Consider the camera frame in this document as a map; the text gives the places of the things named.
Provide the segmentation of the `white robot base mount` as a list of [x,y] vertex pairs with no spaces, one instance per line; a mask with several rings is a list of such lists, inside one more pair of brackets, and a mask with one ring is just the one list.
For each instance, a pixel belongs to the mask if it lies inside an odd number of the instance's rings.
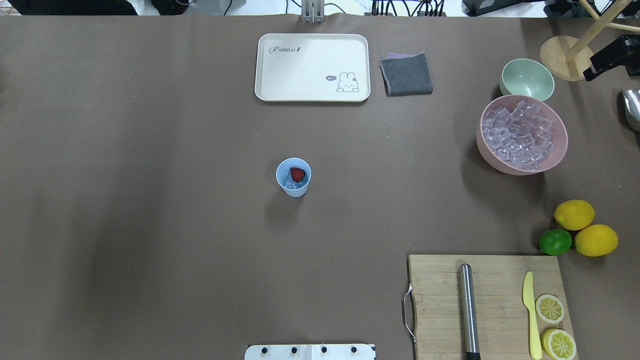
[[375,360],[374,344],[255,344],[247,347],[245,360]]

